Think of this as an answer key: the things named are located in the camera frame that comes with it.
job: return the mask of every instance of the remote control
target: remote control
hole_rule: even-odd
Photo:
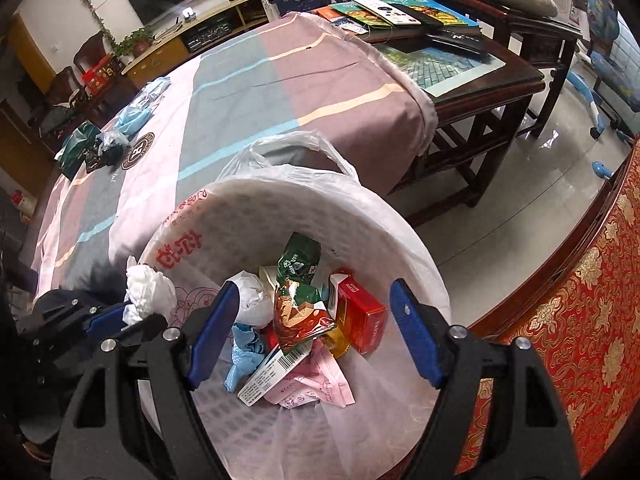
[[[391,23],[392,25],[420,25],[420,21],[412,18],[402,10],[396,9],[391,4],[386,4],[381,0],[351,0],[355,4],[370,10],[376,16]]]

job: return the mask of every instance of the wooden door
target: wooden door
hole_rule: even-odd
[[[7,105],[0,103],[0,167],[33,196],[38,197],[54,161],[42,142]]]
[[[19,13],[12,19],[8,38],[27,74],[40,91],[46,94],[56,72],[33,41]]]

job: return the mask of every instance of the blue gripper pad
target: blue gripper pad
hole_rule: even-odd
[[[107,312],[92,317],[89,325],[84,330],[87,337],[94,340],[102,340],[119,333],[125,327],[122,313],[126,304],[113,305]]]
[[[392,283],[389,304],[420,377],[434,388],[441,387],[443,373],[436,342],[418,313],[419,303],[403,281]]]
[[[240,308],[240,292],[233,282],[226,282],[211,307],[211,314],[196,342],[191,346],[191,368],[186,376],[190,390],[211,377],[231,326]]]

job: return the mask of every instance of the climbing vine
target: climbing vine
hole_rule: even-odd
[[[95,9],[93,4],[91,3],[91,0],[82,0],[82,3],[84,4],[85,7],[87,7],[91,11],[91,15],[94,17],[94,20],[98,23],[100,30],[104,33],[104,37],[107,38],[107,41],[109,41],[109,44],[111,45],[111,47],[115,49],[118,46],[118,43],[116,42],[116,39],[113,37],[113,34],[111,34],[109,29],[105,27],[104,21],[102,20],[102,18],[98,16],[97,12],[95,12]]]

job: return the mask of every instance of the pink plastic packaging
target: pink plastic packaging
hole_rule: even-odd
[[[285,408],[315,400],[341,408],[355,402],[338,363],[319,339],[314,341],[311,354],[269,390],[264,398],[271,404]]]

